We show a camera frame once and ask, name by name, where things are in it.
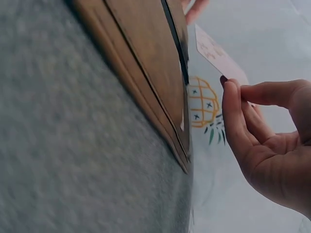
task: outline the white surface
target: white surface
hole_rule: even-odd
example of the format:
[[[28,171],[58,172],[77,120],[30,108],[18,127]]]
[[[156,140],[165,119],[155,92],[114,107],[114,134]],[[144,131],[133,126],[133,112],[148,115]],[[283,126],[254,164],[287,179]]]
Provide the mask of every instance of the white surface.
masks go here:
[[[310,80],[311,27],[291,1],[212,0],[196,23],[241,66],[251,84]],[[221,103],[220,73],[197,52],[194,26],[189,34],[189,73],[206,80]],[[287,110],[262,110],[276,132],[295,130]],[[230,148],[221,143],[209,146],[204,131],[192,129],[194,233],[311,232],[301,214],[253,190]]]

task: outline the finger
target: finger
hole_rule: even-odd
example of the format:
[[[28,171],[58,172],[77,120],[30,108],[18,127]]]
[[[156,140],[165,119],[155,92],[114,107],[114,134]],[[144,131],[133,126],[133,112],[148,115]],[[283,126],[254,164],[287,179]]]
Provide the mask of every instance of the finger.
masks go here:
[[[265,120],[264,120],[264,116],[263,116],[263,114],[262,114],[262,111],[261,111],[260,107],[259,107],[258,105],[255,105],[255,106],[251,105],[251,107],[255,110],[255,112],[256,112],[257,115],[261,118],[261,120],[262,120],[262,121],[265,121]]]
[[[247,129],[261,144],[276,135],[245,100],[242,100],[242,111]]]
[[[233,82],[224,84],[223,116],[228,144],[239,162],[253,144],[245,133],[247,128],[241,110],[240,88]]]
[[[199,14],[205,9],[208,3],[209,0],[196,0],[194,2],[193,6],[186,14],[186,21],[188,25],[193,23],[199,17]]]
[[[191,0],[181,0],[181,5],[185,11]]]
[[[241,95],[252,103],[289,108],[294,93],[306,85],[311,83],[306,80],[264,82],[254,86],[242,86]]]

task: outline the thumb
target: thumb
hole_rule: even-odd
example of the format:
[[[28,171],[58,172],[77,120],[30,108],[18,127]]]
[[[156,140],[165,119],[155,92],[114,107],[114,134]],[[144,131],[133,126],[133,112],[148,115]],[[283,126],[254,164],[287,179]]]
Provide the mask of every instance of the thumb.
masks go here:
[[[277,105],[289,109],[293,95],[302,87],[311,85],[306,80],[264,82],[254,86],[241,86],[242,97],[260,105]]]

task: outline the card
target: card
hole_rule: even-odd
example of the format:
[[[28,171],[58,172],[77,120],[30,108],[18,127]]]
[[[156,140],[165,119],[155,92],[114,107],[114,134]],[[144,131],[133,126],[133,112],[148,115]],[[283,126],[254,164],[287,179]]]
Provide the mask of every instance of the card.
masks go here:
[[[247,85],[245,72],[232,60],[206,32],[195,25],[196,46],[198,52],[228,79],[236,79],[241,85]]]

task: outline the pineapple drawing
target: pineapple drawing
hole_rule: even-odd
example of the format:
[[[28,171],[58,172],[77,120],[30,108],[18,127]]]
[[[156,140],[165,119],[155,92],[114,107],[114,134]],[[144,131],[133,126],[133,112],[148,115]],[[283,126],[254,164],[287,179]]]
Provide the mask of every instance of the pineapple drawing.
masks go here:
[[[204,134],[209,134],[209,145],[217,139],[225,143],[223,115],[220,113],[218,98],[209,83],[199,77],[189,79],[189,102],[191,125],[205,127]]]

